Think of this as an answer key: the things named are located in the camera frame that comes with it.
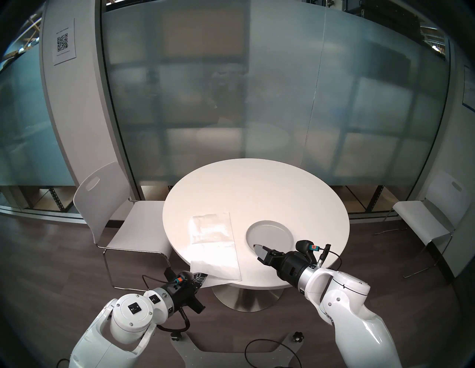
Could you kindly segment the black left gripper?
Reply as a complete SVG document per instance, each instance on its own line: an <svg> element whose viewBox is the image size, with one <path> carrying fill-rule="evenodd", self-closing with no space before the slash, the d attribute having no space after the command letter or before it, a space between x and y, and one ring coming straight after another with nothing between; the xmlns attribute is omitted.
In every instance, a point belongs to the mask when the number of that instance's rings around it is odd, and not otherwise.
<svg viewBox="0 0 475 368"><path fill-rule="evenodd" d="M205 306L197 299L196 293L202 287L207 274L196 272L192 275L176 275L167 284L166 291L173 302L173 313L188 306L200 314Z"/></svg>

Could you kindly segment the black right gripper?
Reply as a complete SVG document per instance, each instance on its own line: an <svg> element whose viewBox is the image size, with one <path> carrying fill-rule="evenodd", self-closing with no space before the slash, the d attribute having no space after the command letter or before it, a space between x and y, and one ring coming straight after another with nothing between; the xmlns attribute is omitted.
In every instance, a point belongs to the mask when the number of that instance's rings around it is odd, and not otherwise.
<svg viewBox="0 0 475 368"><path fill-rule="evenodd" d="M261 263L274 263L277 276L295 288L298 288L298 282L302 273L310 265L316 266L316 258L313 254L307 258L298 251L289 251L287 253L271 251L270 248L260 244L253 245L253 248Z"/></svg>

